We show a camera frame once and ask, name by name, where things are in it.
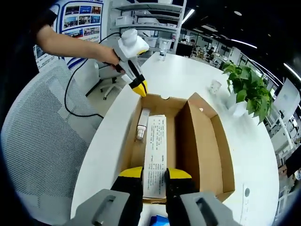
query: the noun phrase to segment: white box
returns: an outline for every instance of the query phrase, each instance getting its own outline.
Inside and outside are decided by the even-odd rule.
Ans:
[[[158,0],[158,3],[162,3],[162,4],[172,4],[173,0]]]
[[[142,15],[145,15],[145,14],[151,14],[149,11],[146,11],[146,10],[136,10],[135,11],[135,16],[142,16]]]
[[[165,198],[167,168],[167,133],[165,115],[149,117],[143,171],[143,196]]]
[[[156,20],[153,18],[147,18],[147,17],[140,17],[137,20],[138,24],[155,24]]]
[[[144,40],[150,47],[155,47],[157,43],[157,37],[144,37]]]
[[[116,18],[116,26],[133,24],[134,18],[131,16],[119,16]]]
[[[167,42],[167,44],[166,44],[167,49],[170,49],[171,43],[172,43],[173,40],[171,40],[171,39],[163,39],[163,38],[159,38],[159,48],[163,47],[163,42],[164,41]]]
[[[167,23],[167,26],[168,26],[168,27],[177,28],[177,25],[176,25],[176,24],[170,24],[170,23]]]

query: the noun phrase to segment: small bottle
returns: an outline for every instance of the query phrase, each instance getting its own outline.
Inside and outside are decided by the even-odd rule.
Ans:
[[[143,136],[147,129],[147,122],[149,120],[150,113],[151,113],[151,111],[147,108],[144,108],[141,111],[141,115],[140,115],[139,122],[137,125],[137,132],[136,132],[137,140],[143,141]]]
[[[166,53],[167,53],[167,42],[164,41],[163,42],[163,47],[160,48],[159,60],[165,61]]]

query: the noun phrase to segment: cardboard box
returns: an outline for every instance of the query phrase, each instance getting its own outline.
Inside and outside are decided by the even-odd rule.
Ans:
[[[220,201],[234,192],[232,160],[221,120],[197,93],[188,100],[173,97],[164,100],[152,94],[140,98],[127,136],[121,170],[143,166],[146,142],[135,141],[142,108],[149,108],[150,115],[164,114],[167,118],[167,167],[186,171],[200,191],[214,192]]]

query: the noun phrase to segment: office desk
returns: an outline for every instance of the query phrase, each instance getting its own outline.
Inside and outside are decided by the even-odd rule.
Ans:
[[[269,135],[259,119],[243,115],[233,118],[225,106],[229,97],[227,76],[207,64],[167,54],[158,61],[158,53],[142,66],[149,92],[162,97],[189,98],[199,93],[219,114],[228,139],[234,168],[235,192],[224,202],[241,221],[244,189],[250,189],[246,225],[271,225],[279,191],[277,162]],[[207,91],[212,79],[222,87],[216,96]],[[125,86],[100,124],[81,166],[74,190],[71,217],[76,208],[98,191],[110,189],[119,174],[119,161],[131,115],[139,96]]]

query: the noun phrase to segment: shelf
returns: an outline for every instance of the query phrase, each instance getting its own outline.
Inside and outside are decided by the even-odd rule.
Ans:
[[[182,11],[182,6],[154,3],[154,2],[130,3],[130,4],[119,5],[119,6],[113,6],[112,8],[119,9],[121,11],[155,10],[155,11],[164,11],[164,12],[171,12],[171,13],[181,13]]]
[[[143,18],[159,18],[165,20],[178,21],[180,18],[178,16],[169,16],[169,15],[161,15],[161,14],[143,14],[143,15],[135,15],[137,17]]]
[[[154,30],[154,31],[161,31],[161,32],[172,32],[172,33],[176,33],[178,30],[175,27],[167,27],[167,26],[161,26],[157,24],[127,24],[127,25],[113,26],[111,29],[124,29],[124,28],[135,28],[137,30]]]

